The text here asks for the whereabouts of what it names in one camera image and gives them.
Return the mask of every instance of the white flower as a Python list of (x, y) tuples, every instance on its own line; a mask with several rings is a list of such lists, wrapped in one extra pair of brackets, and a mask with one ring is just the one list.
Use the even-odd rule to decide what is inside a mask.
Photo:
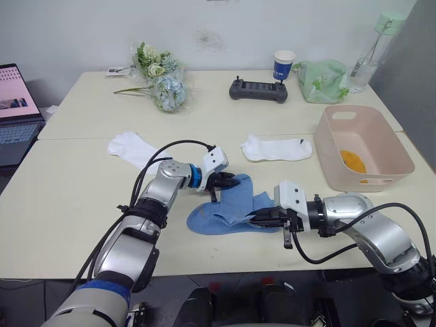
[(152, 63), (149, 67), (149, 76), (150, 77), (156, 77), (160, 76), (165, 72), (165, 68), (159, 66), (156, 63)]

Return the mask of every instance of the blue paper cup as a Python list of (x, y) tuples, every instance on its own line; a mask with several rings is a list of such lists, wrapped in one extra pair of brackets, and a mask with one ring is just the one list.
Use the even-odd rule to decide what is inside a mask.
[(288, 77), (294, 59), (295, 54), (292, 51), (278, 50), (274, 52), (274, 72), (272, 75), (276, 80), (285, 80)]

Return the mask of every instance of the pink plastic basket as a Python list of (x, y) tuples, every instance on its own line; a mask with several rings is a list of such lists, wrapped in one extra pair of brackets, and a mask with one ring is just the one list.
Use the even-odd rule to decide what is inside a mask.
[[(327, 107), (315, 133), (315, 146), (328, 184), (339, 191), (382, 191), (415, 170), (383, 115), (368, 106)], [(357, 154), (367, 172), (348, 168), (342, 150)]]

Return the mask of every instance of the water bottle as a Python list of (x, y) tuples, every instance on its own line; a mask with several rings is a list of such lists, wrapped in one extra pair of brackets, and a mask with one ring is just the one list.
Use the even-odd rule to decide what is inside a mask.
[(396, 12), (381, 14), (371, 38), (371, 47), (360, 57), (349, 75), (349, 90), (360, 93), (382, 63), (389, 45), (403, 25), (405, 17)]

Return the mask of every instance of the wall stain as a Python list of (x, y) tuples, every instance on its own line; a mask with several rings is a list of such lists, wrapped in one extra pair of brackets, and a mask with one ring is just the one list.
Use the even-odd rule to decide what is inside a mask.
[(200, 50), (220, 53), (226, 49), (223, 38), (217, 32), (208, 29), (198, 29), (193, 37)]

